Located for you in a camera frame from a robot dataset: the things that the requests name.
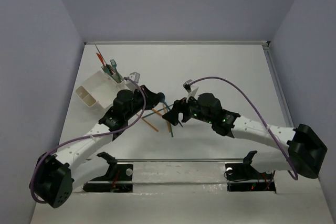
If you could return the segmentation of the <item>blue plastic spoon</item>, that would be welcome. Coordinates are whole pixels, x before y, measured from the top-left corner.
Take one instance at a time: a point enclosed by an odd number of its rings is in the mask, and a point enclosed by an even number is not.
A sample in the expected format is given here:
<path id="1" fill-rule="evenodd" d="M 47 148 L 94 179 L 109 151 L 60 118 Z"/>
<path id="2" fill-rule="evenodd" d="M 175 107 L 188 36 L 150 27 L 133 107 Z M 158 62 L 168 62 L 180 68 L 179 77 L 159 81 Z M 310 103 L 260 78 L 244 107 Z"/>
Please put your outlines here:
<path id="1" fill-rule="evenodd" d="M 167 111 L 170 112 L 171 109 L 170 109 L 170 107 L 168 106 L 168 104 L 167 104 L 167 102 L 166 102 L 165 95 L 164 95 L 162 92 L 159 92 L 158 94 L 159 94 L 160 97 L 161 97 L 161 98 L 160 98 L 160 101 L 165 105 Z M 179 120 L 177 120 L 177 122 L 178 122 L 178 124 L 179 124 L 181 127 L 183 127 L 182 123 L 181 123 Z"/>

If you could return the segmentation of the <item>teal fork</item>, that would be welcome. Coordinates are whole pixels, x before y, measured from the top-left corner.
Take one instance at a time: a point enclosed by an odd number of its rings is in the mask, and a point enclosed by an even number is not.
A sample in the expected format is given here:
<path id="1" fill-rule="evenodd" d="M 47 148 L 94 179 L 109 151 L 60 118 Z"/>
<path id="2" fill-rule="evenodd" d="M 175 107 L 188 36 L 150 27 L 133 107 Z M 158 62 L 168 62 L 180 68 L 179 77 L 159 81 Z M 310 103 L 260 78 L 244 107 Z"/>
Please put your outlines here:
<path id="1" fill-rule="evenodd" d="M 121 78 L 121 76 L 120 76 L 120 74 L 119 74 L 119 72 L 117 70 L 117 63 L 116 63 L 116 61 L 114 59 L 110 59 L 110 63 L 112 65 L 113 69 L 115 70 L 115 73 L 116 73 L 116 75 L 117 75 L 117 77 L 119 79 L 119 82 L 122 82 L 122 78 Z"/>
<path id="2" fill-rule="evenodd" d="M 110 64 L 104 65 L 101 68 L 109 76 L 113 76 L 116 73 L 115 69 Z"/>

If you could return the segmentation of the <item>orange plastic knife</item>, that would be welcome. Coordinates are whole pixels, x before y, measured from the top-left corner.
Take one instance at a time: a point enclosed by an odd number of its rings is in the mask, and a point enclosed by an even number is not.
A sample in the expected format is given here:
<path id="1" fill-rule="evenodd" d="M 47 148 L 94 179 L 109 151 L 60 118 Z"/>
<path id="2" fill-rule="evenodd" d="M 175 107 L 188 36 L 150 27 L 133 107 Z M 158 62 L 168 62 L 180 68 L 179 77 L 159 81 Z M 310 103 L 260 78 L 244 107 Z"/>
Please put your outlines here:
<path id="1" fill-rule="evenodd" d="M 110 72 L 110 70 L 108 69 L 108 67 L 107 67 L 107 65 L 106 65 L 106 63 L 105 63 L 105 61 L 104 61 L 102 55 L 100 55 L 99 53 L 96 53 L 96 55 L 97 55 L 97 57 L 99 58 L 99 60 L 100 60 L 100 62 L 101 62 L 101 64 L 102 64 L 102 67 L 101 67 L 102 70 L 103 70 L 105 73 L 111 75 L 111 72 Z"/>

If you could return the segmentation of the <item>orange plastic spoon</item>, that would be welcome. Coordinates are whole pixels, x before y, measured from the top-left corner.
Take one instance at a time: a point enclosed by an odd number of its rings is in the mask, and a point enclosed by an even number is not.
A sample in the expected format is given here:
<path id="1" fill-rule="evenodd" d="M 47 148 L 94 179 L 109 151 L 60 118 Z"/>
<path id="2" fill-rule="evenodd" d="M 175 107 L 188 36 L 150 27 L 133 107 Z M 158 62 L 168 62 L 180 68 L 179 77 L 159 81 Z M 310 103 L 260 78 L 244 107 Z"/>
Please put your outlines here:
<path id="1" fill-rule="evenodd" d="M 155 114 L 157 114 L 157 115 L 159 115 L 159 116 L 163 116 L 163 114 L 161 114 L 159 111 L 157 111 L 157 110 L 155 110 L 155 109 L 152 109 L 152 111 L 155 113 Z"/>

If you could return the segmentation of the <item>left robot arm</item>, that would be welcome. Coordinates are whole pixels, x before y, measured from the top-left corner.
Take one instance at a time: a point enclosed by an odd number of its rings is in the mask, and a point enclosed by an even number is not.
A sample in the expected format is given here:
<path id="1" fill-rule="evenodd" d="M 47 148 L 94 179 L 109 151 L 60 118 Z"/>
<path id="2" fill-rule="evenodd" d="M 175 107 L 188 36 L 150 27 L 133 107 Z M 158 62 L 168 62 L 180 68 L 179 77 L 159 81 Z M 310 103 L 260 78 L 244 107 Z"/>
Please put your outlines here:
<path id="1" fill-rule="evenodd" d="M 129 119 L 141 117 L 164 100 L 163 93 L 153 93 L 146 86 L 119 91 L 112 107 L 86 135 L 64 142 L 39 158 L 29 184 L 33 199 L 58 208 L 86 182 L 100 176 L 113 178 L 116 159 L 98 150 L 130 128 Z"/>

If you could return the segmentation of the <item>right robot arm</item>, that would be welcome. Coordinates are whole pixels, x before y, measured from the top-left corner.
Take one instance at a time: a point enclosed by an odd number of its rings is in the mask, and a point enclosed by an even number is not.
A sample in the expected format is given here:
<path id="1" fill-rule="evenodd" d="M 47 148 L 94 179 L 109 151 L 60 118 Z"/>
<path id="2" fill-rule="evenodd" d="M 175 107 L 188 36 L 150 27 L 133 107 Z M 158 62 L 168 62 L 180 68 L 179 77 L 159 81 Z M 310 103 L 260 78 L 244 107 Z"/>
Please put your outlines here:
<path id="1" fill-rule="evenodd" d="M 305 124 L 278 127 L 250 120 L 238 113 L 222 108 L 221 102 L 211 93 L 176 100 L 163 118 L 176 126 L 189 119 L 209 123 L 221 136 L 250 140 L 274 148 L 273 152 L 250 151 L 243 159 L 241 171 L 248 178 L 259 173 L 276 170 L 296 172 L 316 179 L 327 153 L 327 146 L 314 130 Z"/>

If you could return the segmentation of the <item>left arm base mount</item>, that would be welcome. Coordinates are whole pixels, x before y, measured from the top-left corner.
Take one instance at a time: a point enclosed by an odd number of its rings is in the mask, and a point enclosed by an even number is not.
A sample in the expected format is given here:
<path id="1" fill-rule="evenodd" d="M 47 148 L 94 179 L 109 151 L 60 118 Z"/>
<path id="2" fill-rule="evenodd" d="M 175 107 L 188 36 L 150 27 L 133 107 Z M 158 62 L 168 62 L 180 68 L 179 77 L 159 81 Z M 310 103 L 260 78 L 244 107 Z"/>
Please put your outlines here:
<path id="1" fill-rule="evenodd" d="M 132 193 L 133 164 L 121 164 L 106 152 L 98 153 L 100 159 L 108 164 L 104 175 L 96 177 L 83 185 L 87 193 Z"/>

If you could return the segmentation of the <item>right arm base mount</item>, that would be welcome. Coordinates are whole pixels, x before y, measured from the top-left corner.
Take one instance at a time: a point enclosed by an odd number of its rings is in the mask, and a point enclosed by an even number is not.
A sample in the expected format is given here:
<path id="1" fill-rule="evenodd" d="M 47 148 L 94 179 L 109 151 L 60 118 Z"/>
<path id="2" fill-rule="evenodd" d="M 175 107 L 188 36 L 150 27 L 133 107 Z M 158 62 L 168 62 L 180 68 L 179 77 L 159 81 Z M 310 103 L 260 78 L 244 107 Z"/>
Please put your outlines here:
<path id="1" fill-rule="evenodd" d="M 276 192 L 274 172 L 260 173 L 251 164 L 257 151 L 250 151 L 240 163 L 226 163 L 224 178 L 227 181 L 228 192 Z"/>

